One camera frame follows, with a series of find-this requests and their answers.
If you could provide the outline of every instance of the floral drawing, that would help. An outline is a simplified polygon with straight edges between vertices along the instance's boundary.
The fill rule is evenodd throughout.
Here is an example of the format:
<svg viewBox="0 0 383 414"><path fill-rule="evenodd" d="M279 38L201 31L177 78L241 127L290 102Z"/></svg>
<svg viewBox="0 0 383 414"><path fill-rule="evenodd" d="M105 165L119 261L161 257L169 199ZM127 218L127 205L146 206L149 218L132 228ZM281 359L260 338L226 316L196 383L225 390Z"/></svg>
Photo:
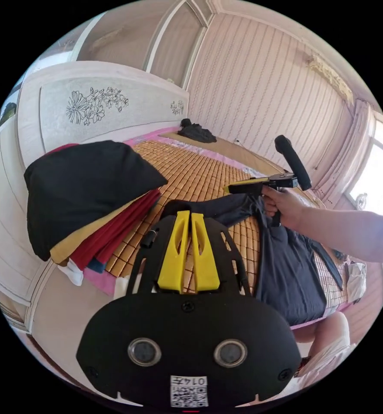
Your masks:
<svg viewBox="0 0 383 414"><path fill-rule="evenodd" d="M181 114L183 115L184 112L184 102L182 100L179 100L177 103L175 103L175 101L173 101L171 103L171 110L173 111L174 115L178 115Z"/></svg>
<svg viewBox="0 0 383 414"><path fill-rule="evenodd" d="M85 97L80 91L72 91L69 97L66 115L71 123L90 125L100 121L105 116L105 108L115 107L118 112L129 105L128 98L121 94L121 89L108 87L105 89L90 89Z"/></svg>

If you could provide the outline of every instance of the qr code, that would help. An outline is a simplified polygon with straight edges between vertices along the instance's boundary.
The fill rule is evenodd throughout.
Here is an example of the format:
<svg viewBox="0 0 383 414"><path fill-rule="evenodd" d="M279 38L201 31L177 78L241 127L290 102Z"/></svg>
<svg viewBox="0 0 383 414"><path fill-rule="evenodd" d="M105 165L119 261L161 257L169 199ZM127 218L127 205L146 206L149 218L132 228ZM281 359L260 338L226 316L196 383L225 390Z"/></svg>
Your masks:
<svg viewBox="0 0 383 414"><path fill-rule="evenodd" d="M172 407L208 407L207 377L171 376Z"/></svg>

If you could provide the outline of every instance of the striped wallpaper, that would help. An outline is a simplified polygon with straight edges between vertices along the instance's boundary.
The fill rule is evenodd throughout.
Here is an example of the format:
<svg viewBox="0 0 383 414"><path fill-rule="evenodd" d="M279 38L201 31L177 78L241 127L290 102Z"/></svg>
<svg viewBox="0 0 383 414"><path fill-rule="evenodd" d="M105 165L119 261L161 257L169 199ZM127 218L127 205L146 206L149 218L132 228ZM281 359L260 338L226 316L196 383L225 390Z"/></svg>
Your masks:
<svg viewBox="0 0 383 414"><path fill-rule="evenodd" d="M271 26L216 15L189 82L189 118L283 167L273 140L284 134L316 181L325 172L323 155L346 136L352 115L329 83L307 68L310 52Z"/></svg>
<svg viewBox="0 0 383 414"><path fill-rule="evenodd" d="M335 210L353 210L351 202L342 196ZM345 309L351 342L359 342L368 332L383 306L383 272L379 263L367 263L367 288L362 299Z"/></svg>

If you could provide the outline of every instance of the circular lens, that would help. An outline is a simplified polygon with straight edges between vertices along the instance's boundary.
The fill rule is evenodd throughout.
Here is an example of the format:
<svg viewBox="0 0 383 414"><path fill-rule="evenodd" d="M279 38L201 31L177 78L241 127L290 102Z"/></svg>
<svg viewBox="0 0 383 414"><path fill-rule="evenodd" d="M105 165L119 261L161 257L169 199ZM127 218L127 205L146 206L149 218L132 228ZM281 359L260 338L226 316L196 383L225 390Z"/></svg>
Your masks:
<svg viewBox="0 0 383 414"><path fill-rule="evenodd" d="M239 366L247 357L247 348L237 339L226 339L214 351L215 361L225 368Z"/></svg>
<svg viewBox="0 0 383 414"><path fill-rule="evenodd" d="M129 344L128 356L135 364L150 367L161 359L161 350L153 340L138 338Z"/></svg>

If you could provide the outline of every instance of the black handle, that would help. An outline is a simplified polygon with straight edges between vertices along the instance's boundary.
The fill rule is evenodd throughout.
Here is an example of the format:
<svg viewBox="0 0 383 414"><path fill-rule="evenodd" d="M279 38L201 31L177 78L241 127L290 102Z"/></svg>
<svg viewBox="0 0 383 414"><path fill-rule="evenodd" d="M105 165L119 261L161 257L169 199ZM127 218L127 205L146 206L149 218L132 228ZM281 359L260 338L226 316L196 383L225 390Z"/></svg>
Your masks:
<svg viewBox="0 0 383 414"><path fill-rule="evenodd" d="M272 217L272 227L280 227L280 211L279 210Z"/></svg>

